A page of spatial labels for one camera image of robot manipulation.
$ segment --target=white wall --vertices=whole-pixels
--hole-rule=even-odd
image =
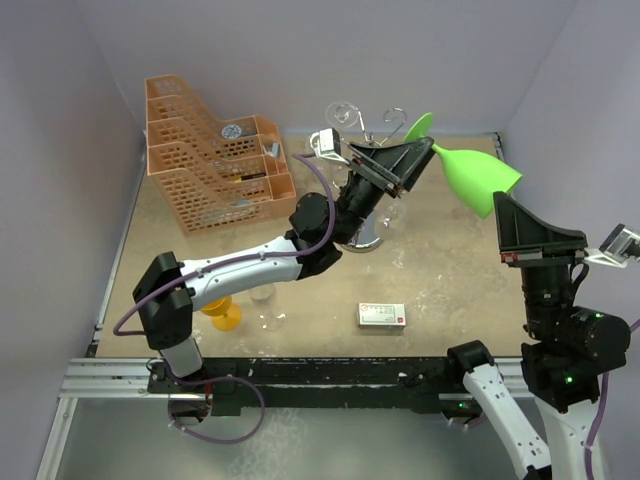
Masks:
[[[72,0],[0,10],[0,476],[22,480],[91,338],[142,139]]]
[[[524,173],[519,201],[598,246],[618,223],[640,228],[640,2],[579,0],[506,129]],[[592,267],[578,301],[628,321],[640,317],[640,265]],[[612,374],[603,435],[615,478],[637,478],[640,338]]]
[[[180,73],[222,118],[313,131],[348,100],[437,133],[507,126],[575,0],[78,0],[144,120],[145,77]]]

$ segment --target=gray floor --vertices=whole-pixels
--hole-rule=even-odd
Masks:
[[[533,401],[521,405],[544,433]],[[196,429],[230,438],[250,430],[257,416],[247,409]],[[166,401],[81,400],[57,480],[515,478],[488,422],[463,432],[438,415],[402,410],[270,409],[254,438],[232,446],[167,424]]]

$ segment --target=storage basket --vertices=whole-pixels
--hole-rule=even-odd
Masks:
[[[201,160],[227,180],[238,180],[239,177],[247,175],[277,175],[288,172],[282,148],[277,158],[262,153],[263,146],[271,150],[274,143],[264,135],[224,141],[212,146],[203,140],[184,118],[168,118],[147,124],[147,142],[150,147],[185,142],[196,150]]]
[[[227,181],[185,142],[150,146],[147,174],[186,235],[288,216],[296,206],[291,174]]]
[[[182,97],[184,102],[191,108],[193,113],[198,115],[210,132],[220,138],[235,139],[263,134],[270,136],[276,141],[280,140],[280,133],[278,132],[276,124],[261,115],[235,118],[232,120],[220,120],[216,118],[179,75],[163,75],[146,80],[147,100],[167,96],[172,96],[173,100],[175,100],[175,96]],[[175,113],[179,111],[178,107],[184,109],[184,105],[165,103],[165,107],[173,112],[170,116],[182,116],[182,114],[176,115]]]

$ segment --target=gray wall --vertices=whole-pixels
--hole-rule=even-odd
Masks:
[[[348,100],[434,131],[507,126],[575,0],[78,0],[139,122],[142,79],[180,73],[222,118],[313,131]]]
[[[0,9],[0,476],[22,480],[91,338],[142,139],[72,0]]]
[[[640,2],[579,0],[505,133],[524,173],[516,190],[543,219],[579,228],[598,246],[617,222],[640,228]],[[640,317],[640,265],[593,267],[582,305]],[[612,375],[603,434],[615,478],[637,478],[640,338]]]

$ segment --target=wooden table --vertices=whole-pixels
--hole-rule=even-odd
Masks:
[[[495,154],[489,137],[443,137],[445,148]],[[308,151],[306,138],[285,138],[287,154]],[[296,160],[289,160],[298,194],[320,191]],[[215,329],[194,313],[193,335],[203,356],[442,356],[448,347],[480,339],[494,355],[519,356],[528,337],[519,271],[501,265],[493,216],[477,218],[451,193],[437,158],[404,197],[409,219],[402,238],[377,250],[345,252],[324,274],[277,285],[285,326],[265,332],[247,292],[234,295],[243,320],[233,331]],[[173,250],[180,260],[228,254],[282,235],[287,219],[185,237],[155,185],[145,178],[105,317],[100,357],[154,356],[144,338],[113,336],[132,305],[131,292],[151,260]],[[356,325],[358,302],[404,303],[407,327],[380,334]],[[132,318],[125,329],[140,329]]]

